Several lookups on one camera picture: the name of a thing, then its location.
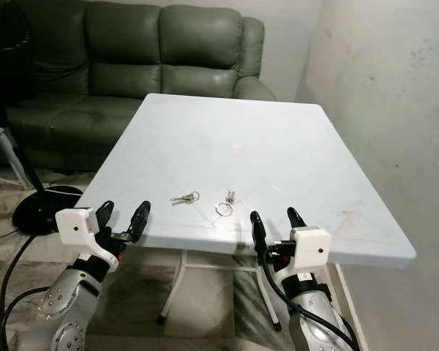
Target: tiled floor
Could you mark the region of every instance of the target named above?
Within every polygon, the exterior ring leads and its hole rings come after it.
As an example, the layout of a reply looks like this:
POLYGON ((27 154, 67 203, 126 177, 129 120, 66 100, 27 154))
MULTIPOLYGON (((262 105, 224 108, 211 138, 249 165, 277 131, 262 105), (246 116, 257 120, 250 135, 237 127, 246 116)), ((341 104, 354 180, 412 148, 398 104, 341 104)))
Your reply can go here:
MULTIPOLYGON (((13 179, 10 169, 0 176, 13 179)), ((59 175, 40 171, 49 184, 82 190, 93 174, 59 175)), ((29 192, 0 182, 0 235, 12 230, 11 213, 29 192)), ((0 239, 0 284, 7 265, 26 240, 20 233, 0 239)), ((57 235, 40 237, 26 250, 8 287, 7 301, 24 290, 51 284, 75 255, 57 235)), ((104 281, 91 321, 87 350, 293 350, 287 309, 270 290, 283 330, 272 328, 253 273, 188 268, 166 323, 155 323, 173 283, 177 250, 130 247, 118 270, 104 281)), ((253 259, 191 252, 190 263, 253 265, 253 259)), ((9 321, 19 339, 36 315, 35 296, 20 303, 9 321)))

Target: table leg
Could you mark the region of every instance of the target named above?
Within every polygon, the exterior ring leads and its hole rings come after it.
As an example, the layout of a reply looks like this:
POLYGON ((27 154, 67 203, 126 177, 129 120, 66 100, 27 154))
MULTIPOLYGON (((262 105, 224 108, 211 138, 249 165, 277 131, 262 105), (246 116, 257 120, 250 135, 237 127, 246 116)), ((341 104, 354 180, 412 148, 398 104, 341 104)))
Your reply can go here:
POLYGON ((26 177, 26 174, 24 173, 23 166, 21 165, 20 160, 16 157, 15 152, 13 151, 11 142, 8 140, 7 136, 4 133, 0 134, 0 147, 5 153, 8 162, 11 164, 16 176, 18 177, 22 185, 24 185, 24 187, 28 190, 34 189, 28 177, 26 177))
POLYGON ((182 250, 181 253, 181 262, 179 263, 179 273, 177 274, 176 280, 174 282, 173 288, 170 291, 169 297, 164 304, 164 307, 161 310, 160 315, 157 318, 158 324, 164 324, 166 321, 166 316, 168 315, 169 309, 173 304, 174 297, 176 296, 177 290, 179 290, 182 279, 184 278, 185 273, 185 265, 187 263, 187 250, 182 250))
POLYGON ((269 294, 267 293, 267 291, 265 289, 265 285, 263 284, 262 267, 257 264, 255 269, 257 272, 258 287, 259 287, 260 292, 262 294, 263 300, 265 301, 266 309, 269 311, 271 322, 273 323, 273 326, 274 326, 276 331, 281 331, 281 324, 279 323, 277 313, 275 312, 275 308, 271 304, 269 294))

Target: small metal ring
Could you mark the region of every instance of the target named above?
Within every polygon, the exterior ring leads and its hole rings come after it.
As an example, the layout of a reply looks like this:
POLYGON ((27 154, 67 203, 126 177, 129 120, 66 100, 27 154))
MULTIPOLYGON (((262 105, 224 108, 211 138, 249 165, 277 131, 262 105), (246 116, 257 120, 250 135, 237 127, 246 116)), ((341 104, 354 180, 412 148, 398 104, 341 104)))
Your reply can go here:
POLYGON ((215 205, 215 207, 214 207, 214 210, 217 212, 217 214, 219 214, 221 217, 229 217, 231 214, 233 214, 233 206, 228 202, 228 201, 219 201, 216 205, 215 205), (226 208, 229 208, 229 212, 227 212, 226 214, 224 214, 224 213, 221 213, 220 212, 220 210, 219 210, 219 207, 221 206, 221 205, 224 205, 224 206, 226 206, 226 208))
POLYGON ((194 201, 198 201, 200 199, 200 192, 192 192, 192 197, 194 201))

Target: black cable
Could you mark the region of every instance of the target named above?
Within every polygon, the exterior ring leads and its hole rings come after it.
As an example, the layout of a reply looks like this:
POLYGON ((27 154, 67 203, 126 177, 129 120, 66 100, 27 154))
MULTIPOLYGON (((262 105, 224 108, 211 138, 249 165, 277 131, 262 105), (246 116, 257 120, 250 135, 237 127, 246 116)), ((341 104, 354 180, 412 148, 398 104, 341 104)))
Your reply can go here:
POLYGON ((19 229, 15 229, 15 230, 13 230, 12 232, 9 232, 8 234, 5 234, 5 235, 0 236, 0 239, 6 237, 6 236, 8 236, 8 235, 12 235, 13 233, 16 233, 17 231, 19 231, 19 229))
POLYGON ((13 268, 15 268, 16 263, 20 259, 21 255, 23 254, 24 250, 26 250, 26 247, 29 246, 29 244, 36 238, 37 235, 30 236, 28 240, 24 243, 24 245, 21 247, 20 251, 16 254, 13 261, 10 263, 10 266, 8 267, 7 272, 5 273, 5 276, 3 278, 3 282, 1 283, 0 288, 0 325, 3 322, 4 315, 5 315, 5 294, 7 293, 7 285, 8 280, 10 279, 10 276, 13 272, 13 268))
POLYGON ((350 333, 351 339, 354 340, 354 341, 357 340, 356 333, 354 332, 353 328, 351 327, 351 324, 348 323, 348 321, 345 318, 343 318, 342 315, 340 315, 340 317, 342 318, 343 324, 348 329, 348 332, 350 333))
POLYGON ((329 329, 330 331, 333 331, 338 337, 340 337, 344 342, 346 342, 351 349, 354 351, 360 351, 359 345, 356 339, 351 340, 345 333, 343 333, 339 328, 335 327, 330 322, 327 322, 323 318, 320 318, 316 314, 313 314, 312 312, 307 311, 306 309, 303 309, 300 305, 296 305, 294 302, 292 302, 277 286, 277 284, 274 282, 273 277, 271 276, 269 267, 267 265, 266 259, 269 255, 269 249, 265 250, 262 253, 262 266, 263 271, 265 272, 265 276, 267 280, 269 281, 269 284, 271 285, 271 288, 275 291, 276 294, 284 301, 286 304, 297 311, 299 314, 302 314, 303 316, 309 318, 310 320, 313 320, 314 322, 317 322, 318 324, 322 325, 323 327, 329 329))
POLYGON ((15 305, 20 302, 22 298, 25 298, 26 296, 41 293, 44 291, 47 291, 49 287, 38 287, 36 289, 31 289, 26 292, 23 292, 20 294, 15 300, 11 302, 11 304, 8 306, 7 310, 5 311, 5 314, 3 316, 3 320, 0 323, 0 351, 8 351, 8 343, 7 343, 7 334, 6 334, 6 327, 7 327, 7 321, 8 317, 11 315, 13 308, 15 305))

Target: key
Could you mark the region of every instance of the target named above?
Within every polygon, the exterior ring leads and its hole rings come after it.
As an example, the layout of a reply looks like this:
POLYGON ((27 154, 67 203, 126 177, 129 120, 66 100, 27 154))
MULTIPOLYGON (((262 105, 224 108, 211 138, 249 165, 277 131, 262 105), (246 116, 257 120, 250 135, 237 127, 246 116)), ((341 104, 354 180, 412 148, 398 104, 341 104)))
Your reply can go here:
POLYGON ((226 202, 230 203, 231 205, 233 205, 234 204, 234 195, 235 194, 236 194, 236 192, 229 191, 228 192, 228 196, 226 197, 226 202))
POLYGON ((200 199, 200 193, 199 192, 192 192, 188 195, 180 196, 180 197, 173 197, 170 199, 173 201, 173 203, 193 203, 194 201, 197 201, 200 199))

